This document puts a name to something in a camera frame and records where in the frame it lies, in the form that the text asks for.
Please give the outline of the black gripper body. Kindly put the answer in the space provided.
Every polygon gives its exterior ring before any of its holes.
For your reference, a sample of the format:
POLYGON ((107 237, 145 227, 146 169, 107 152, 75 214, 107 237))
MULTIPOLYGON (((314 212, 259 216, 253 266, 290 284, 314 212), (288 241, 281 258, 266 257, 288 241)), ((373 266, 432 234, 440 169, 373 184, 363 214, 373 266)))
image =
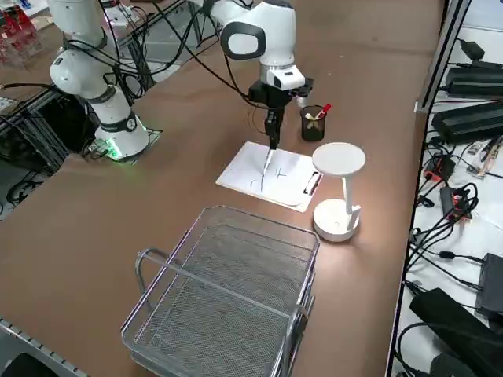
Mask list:
POLYGON ((248 88, 248 99, 258 104, 264 104, 268 109, 284 108, 299 90, 280 90, 257 80, 248 88))

